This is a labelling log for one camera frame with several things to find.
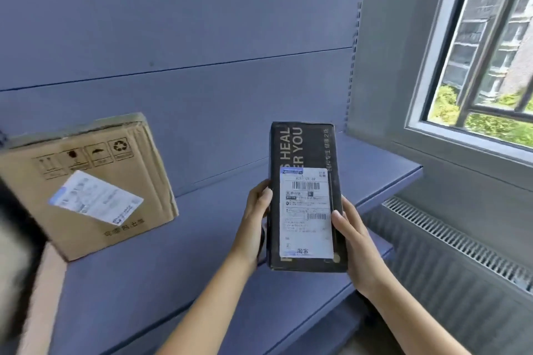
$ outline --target left hand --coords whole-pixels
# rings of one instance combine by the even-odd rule
[[[257,267],[257,253],[261,244],[261,221],[272,201],[269,183],[270,180],[264,180],[250,191],[243,219],[231,246],[230,255],[243,260],[250,267],[250,273]]]

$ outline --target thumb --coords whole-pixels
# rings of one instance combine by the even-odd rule
[[[261,221],[261,219],[263,219],[265,210],[267,210],[268,206],[270,205],[270,201],[272,201],[272,190],[269,187],[266,187],[255,203],[254,209],[252,210],[250,216],[258,218],[259,221]]]
[[[350,224],[348,219],[343,217],[338,210],[334,210],[331,213],[331,223],[333,226],[335,226],[335,229],[337,229],[341,234],[348,240],[349,242],[353,242],[358,236],[357,231],[354,229],[354,227]]]

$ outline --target package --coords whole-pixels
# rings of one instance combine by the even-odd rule
[[[178,215],[142,114],[13,138],[0,177],[68,261]]]
[[[270,180],[270,268],[345,272],[346,241],[331,223],[332,211],[342,213],[334,125],[272,123]]]

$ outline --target right hand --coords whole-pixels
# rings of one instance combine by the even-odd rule
[[[371,300],[380,288],[395,280],[363,224],[355,206],[342,197],[343,215],[331,214],[333,226],[346,238],[348,275],[356,289]]]

